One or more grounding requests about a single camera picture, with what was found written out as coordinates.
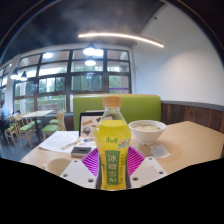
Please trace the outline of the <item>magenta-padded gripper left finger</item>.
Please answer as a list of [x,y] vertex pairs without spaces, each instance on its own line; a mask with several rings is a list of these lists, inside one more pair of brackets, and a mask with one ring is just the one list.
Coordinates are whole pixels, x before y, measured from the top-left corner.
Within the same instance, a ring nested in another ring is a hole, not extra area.
[[62,172],[61,177],[84,188],[100,188],[98,150],[92,150],[81,160],[73,160]]

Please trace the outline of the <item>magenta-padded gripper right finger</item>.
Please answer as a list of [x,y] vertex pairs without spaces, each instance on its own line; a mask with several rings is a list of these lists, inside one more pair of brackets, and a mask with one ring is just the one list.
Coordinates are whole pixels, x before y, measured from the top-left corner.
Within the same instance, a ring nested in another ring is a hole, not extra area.
[[165,170],[153,156],[145,157],[133,147],[128,149],[126,177],[128,189],[143,187],[166,175]]

